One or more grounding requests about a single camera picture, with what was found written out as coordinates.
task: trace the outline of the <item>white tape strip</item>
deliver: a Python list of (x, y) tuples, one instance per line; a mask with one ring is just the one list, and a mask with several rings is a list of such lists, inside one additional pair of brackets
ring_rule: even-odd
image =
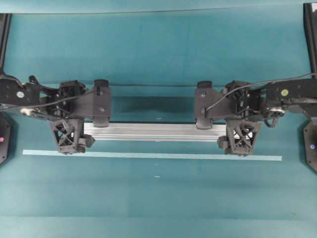
[(114, 153), (114, 152), (86, 152), (73, 155), (63, 155), (54, 150), (23, 150), (23, 155), (42, 156), (75, 156), (75, 157), (103, 157), (103, 158), (143, 158), (143, 159), (191, 159), (191, 160), (251, 160), (251, 161), (282, 161), (282, 156), (249, 155), (208, 155), (208, 154), (165, 154), (165, 153)]

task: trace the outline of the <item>black metal frame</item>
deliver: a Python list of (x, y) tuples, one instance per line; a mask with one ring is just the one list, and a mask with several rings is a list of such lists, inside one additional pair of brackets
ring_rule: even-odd
[[(0, 75), (3, 74), (6, 43), (9, 35), (11, 14), (0, 14)], [(11, 125), (0, 113), (0, 164), (8, 157)]]

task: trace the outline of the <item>black wire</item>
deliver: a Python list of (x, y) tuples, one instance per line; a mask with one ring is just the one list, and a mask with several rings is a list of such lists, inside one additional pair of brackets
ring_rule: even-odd
[(73, 97), (69, 97), (69, 98), (59, 99), (57, 101), (50, 102), (50, 103), (37, 104), (37, 105), (27, 105), (27, 106), (8, 107), (8, 108), (1, 109), (0, 112), (7, 111), (7, 110), (10, 110), (10, 109), (13, 109), (13, 108), (40, 108), (40, 107), (47, 107), (47, 106), (51, 106), (51, 105), (55, 105), (55, 104), (61, 103), (63, 101), (69, 101), (69, 100), (77, 99), (77, 98), (80, 98), (80, 97), (85, 96), (85, 95), (90, 94), (90, 93), (93, 93), (93, 91), (90, 91), (88, 93), (85, 93), (85, 94), (82, 94), (82, 95), (78, 95), (78, 96), (73, 96)]
[(285, 82), (285, 81), (291, 81), (291, 80), (297, 80), (297, 79), (301, 79), (303, 77), (306, 76), (311, 76), (311, 75), (317, 75), (317, 73), (306, 73), (303, 74), (301, 76), (297, 76), (297, 77), (293, 77), (293, 78), (285, 78), (285, 79), (273, 79), (273, 80), (266, 80), (266, 81), (261, 81), (261, 82), (255, 82), (255, 83), (250, 83), (248, 85), (244, 85), (241, 87), (237, 87), (233, 90), (231, 90), (230, 92), (226, 93), (225, 95), (223, 95), (221, 98), (219, 98), (215, 103), (213, 103), (212, 105), (210, 105), (209, 107), (206, 108), (206, 112), (209, 111), (211, 108), (213, 108), (214, 106), (216, 106), (218, 103), (220, 103), (223, 99), (225, 99), (227, 96), (229, 96), (230, 94), (234, 93), (235, 91), (238, 91), (240, 89), (243, 88), (249, 88), (255, 85), (259, 85), (259, 84), (264, 84), (264, 83), (279, 83), (279, 82)]

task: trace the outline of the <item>yellow sticker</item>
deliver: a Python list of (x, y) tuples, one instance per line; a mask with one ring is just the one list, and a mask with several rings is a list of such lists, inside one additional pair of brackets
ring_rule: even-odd
[(281, 91), (281, 95), (282, 95), (283, 97), (287, 96), (287, 95), (288, 95), (288, 90), (287, 90), (287, 89), (283, 89), (283, 90)]

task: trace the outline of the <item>metal rail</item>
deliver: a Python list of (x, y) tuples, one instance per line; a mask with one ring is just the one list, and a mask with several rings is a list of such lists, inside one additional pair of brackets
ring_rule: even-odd
[(96, 140), (215, 142), (226, 135), (226, 125), (198, 130), (195, 124), (109, 123), (108, 127), (94, 127), (85, 123), (84, 133)]

